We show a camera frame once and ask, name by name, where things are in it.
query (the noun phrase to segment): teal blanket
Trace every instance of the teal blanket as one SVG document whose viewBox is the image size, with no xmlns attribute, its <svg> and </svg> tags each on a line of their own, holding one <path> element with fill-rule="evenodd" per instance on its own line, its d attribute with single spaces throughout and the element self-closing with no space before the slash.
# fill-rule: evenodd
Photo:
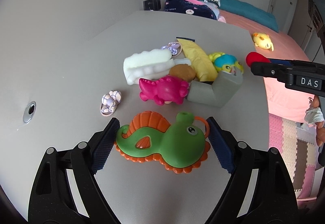
<svg viewBox="0 0 325 224">
<path fill-rule="evenodd" d="M 243 16 L 279 33 L 275 16 L 239 0 L 220 0 L 219 9 Z"/>
</svg>

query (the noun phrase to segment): wall socket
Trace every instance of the wall socket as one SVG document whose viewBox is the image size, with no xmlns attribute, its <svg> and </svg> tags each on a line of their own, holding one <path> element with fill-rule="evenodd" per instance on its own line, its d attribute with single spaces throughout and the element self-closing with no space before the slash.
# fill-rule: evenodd
<svg viewBox="0 0 325 224">
<path fill-rule="evenodd" d="M 145 1 L 143 1 L 143 10 L 159 11 L 160 9 L 161 9 L 160 0 L 145 0 Z"/>
</svg>

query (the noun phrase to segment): green seahorse toy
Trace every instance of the green seahorse toy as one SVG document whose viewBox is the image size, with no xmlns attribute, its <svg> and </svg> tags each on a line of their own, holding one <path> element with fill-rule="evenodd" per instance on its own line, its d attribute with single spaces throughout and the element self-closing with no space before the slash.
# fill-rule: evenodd
<svg viewBox="0 0 325 224">
<path fill-rule="evenodd" d="M 204 123 L 205 133 L 193 125 L 194 120 Z M 190 173 L 208 157 L 210 144 L 205 139 L 209 132 L 207 121 L 189 112 L 178 113 L 171 125 L 161 114 L 145 111 L 117 131 L 116 149 L 134 162 L 155 160 L 177 174 Z"/>
</svg>

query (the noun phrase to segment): navy blue blanket with pig print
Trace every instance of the navy blue blanket with pig print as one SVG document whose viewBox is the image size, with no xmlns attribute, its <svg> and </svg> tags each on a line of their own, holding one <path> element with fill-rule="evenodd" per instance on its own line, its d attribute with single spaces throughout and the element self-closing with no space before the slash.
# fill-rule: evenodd
<svg viewBox="0 0 325 224">
<path fill-rule="evenodd" d="M 205 5 L 195 5 L 186 0 L 166 0 L 165 11 L 183 13 L 217 20 L 214 12 Z"/>
</svg>

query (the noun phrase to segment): pink dinosaur toy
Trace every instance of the pink dinosaur toy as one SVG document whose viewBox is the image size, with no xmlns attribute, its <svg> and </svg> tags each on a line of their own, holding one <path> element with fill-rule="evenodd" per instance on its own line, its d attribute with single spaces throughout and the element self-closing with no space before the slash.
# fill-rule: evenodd
<svg viewBox="0 0 325 224">
<path fill-rule="evenodd" d="M 152 99 L 157 105 L 163 105 L 170 101 L 182 104 L 188 94 L 189 84 L 176 76 L 166 75 L 157 81 L 140 78 L 139 86 L 143 101 Z"/>
</svg>

